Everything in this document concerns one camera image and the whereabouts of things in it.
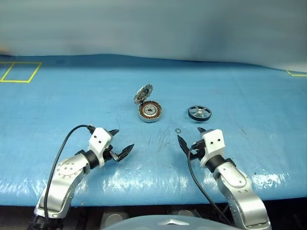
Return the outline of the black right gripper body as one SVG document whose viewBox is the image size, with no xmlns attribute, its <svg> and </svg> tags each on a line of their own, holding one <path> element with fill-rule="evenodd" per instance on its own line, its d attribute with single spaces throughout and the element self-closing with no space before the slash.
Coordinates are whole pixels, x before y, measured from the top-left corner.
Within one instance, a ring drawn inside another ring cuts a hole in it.
<svg viewBox="0 0 307 230">
<path fill-rule="evenodd" d="M 202 159 L 205 155 L 205 141 L 199 140 L 192 144 L 191 146 L 192 150 L 195 150 L 195 154 L 191 154 L 192 159 Z"/>
</svg>

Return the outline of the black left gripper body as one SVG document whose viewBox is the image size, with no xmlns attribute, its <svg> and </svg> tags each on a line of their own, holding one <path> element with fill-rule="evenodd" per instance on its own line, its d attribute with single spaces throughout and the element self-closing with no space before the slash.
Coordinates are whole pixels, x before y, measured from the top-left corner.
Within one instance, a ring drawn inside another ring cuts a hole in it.
<svg viewBox="0 0 307 230">
<path fill-rule="evenodd" d="M 104 161 L 114 160 L 119 161 L 119 156 L 113 151 L 113 146 L 109 145 L 103 152 Z"/>
</svg>

